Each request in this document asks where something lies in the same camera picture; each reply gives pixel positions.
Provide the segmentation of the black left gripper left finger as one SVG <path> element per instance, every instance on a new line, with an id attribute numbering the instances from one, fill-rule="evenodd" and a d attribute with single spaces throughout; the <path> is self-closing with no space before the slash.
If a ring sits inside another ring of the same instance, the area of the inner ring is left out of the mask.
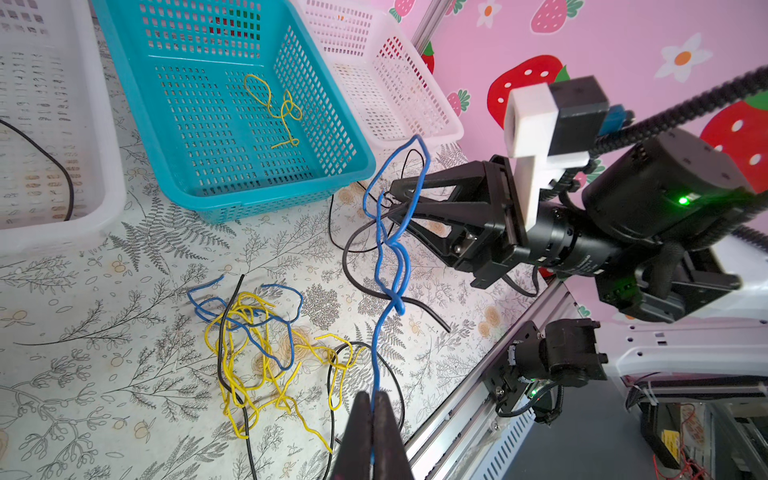
<path id="1" fill-rule="evenodd" d="M 358 392 L 354 398 L 350 416 L 336 462 L 332 480 L 369 480 L 373 453 L 373 410 L 367 392 Z"/>

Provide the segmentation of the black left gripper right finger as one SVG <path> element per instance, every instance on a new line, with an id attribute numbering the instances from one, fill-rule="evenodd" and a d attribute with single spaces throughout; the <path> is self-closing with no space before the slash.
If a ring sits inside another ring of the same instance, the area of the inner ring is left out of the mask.
<path id="1" fill-rule="evenodd" d="M 414 480 L 389 396 L 374 395 L 372 458 L 375 480 Z"/>

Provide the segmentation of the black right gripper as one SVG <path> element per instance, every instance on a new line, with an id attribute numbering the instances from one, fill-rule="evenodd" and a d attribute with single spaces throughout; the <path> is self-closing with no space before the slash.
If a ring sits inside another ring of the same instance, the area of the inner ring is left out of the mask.
<path id="1" fill-rule="evenodd" d="M 445 200 L 425 196 L 448 187 Z M 406 231 L 447 266 L 472 270 L 475 288 L 490 287 L 521 264 L 589 277 L 606 269 L 606 236 L 586 214 L 545 202 L 535 224 L 525 226 L 505 157 L 395 180 L 389 192 L 416 205 Z"/>

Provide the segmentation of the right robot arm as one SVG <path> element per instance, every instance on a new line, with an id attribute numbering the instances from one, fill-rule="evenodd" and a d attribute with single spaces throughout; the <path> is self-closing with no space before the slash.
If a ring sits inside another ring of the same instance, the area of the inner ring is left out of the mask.
<path id="1" fill-rule="evenodd" d="M 733 158 L 684 124 L 766 89 L 759 67 L 611 124 L 593 77 L 515 88 L 506 154 L 394 181 L 390 218 L 475 288 L 525 264 L 591 277 L 602 302 L 638 320 L 676 322 L 741 287 L 712 248 L 767 207 Z"/>

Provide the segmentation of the right white plastic basket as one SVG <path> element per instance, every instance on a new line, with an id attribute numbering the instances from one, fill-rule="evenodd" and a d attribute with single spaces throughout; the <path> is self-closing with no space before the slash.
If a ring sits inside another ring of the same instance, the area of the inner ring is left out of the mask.
<path id="1" fill-rule="evenodd" d="M 376 163 L 415 135 L 430 151 L 463 126 L 395 18 L 369 1 L 295 1 Z"/>

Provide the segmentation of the white plastic basket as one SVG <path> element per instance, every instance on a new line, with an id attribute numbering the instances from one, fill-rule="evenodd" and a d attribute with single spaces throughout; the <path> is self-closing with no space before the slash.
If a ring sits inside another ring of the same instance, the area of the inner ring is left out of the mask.
<path id="1" fill-rule="evenodd" d="M 88 2 L 2 2 L 1 257 L 97 246 L 125 200 Z"/>
<path id="2" fill-rule="evenodd" d="M 463 126 L 395 18 L 369 1 L 295 1 L 376 163 L 415 135 L 430 151 Z"/>

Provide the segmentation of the teal plastic basket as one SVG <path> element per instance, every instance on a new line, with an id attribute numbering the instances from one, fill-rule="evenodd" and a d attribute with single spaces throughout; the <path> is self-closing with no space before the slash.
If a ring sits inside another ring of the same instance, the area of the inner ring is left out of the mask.
<path id="1" fill-rule="evenodd" d="M 161 191 L 209 223 L 319 201 L 375 158 L 289 1 L 94 5 Z"/>

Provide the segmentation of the left white plastic basket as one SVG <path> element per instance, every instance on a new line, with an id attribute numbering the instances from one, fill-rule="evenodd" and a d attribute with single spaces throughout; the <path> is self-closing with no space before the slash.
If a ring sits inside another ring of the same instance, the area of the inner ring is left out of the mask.
<path id="1" fill-rule="evenodd" d="M 1 257 L 97 246 L 125 200 L 88 2 L 2 2 Z"/>

